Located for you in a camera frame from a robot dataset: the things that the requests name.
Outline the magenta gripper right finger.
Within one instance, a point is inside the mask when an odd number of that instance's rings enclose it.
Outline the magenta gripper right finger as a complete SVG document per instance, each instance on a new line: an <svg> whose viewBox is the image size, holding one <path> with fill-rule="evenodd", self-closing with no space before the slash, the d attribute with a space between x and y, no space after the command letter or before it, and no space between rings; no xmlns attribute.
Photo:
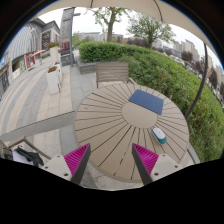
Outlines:
<svg viewBox="0 0 224 224"><path fill-rule="evenodd" d="M167 154L158 155L135 143L132 144L132 155L143 185L148 185L182 169L182 166Z"/></svg>

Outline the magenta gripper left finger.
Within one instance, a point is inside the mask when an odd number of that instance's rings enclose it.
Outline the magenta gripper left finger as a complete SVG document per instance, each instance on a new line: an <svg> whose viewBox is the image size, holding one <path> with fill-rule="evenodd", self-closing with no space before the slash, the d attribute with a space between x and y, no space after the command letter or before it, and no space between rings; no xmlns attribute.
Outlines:
<svg viewBox="0 0 224 224"><path fill-rule="evenodd" d="M91 154L90 144L83 145L65 156L56 155L42 169L79 185Z"/></svg>

